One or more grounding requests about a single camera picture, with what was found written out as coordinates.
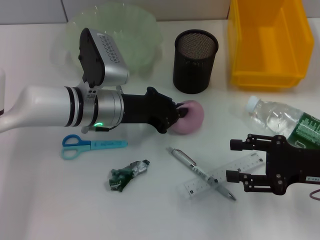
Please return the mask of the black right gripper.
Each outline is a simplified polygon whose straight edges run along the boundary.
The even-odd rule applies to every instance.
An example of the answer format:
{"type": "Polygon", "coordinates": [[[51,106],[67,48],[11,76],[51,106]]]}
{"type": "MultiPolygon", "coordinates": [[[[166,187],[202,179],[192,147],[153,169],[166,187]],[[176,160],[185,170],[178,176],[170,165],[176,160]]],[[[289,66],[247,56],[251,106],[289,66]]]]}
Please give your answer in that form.
{"type": "Polygon", "coordinates": [[[266,152],[266,175],[227,170],[228,183],[243,183],[245,192],[282,196],[295,183],[320,184],[320,150],[294,147],[282,135],[248,134],[246,140],[231,139],[231,151],[266,152]]]}

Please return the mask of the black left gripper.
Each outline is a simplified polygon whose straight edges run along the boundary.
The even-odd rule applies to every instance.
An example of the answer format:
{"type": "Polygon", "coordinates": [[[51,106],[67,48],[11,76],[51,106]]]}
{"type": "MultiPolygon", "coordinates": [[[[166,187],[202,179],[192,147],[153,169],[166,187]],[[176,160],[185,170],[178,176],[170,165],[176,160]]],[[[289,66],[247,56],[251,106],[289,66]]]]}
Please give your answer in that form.
{"type": "Polygon", "coordinates": [[[144,95],[123,94],[122,99],[122,124],[149,124],[162,134],[189,112],[185,102],[173,102],[153,87],[144,95]]]}

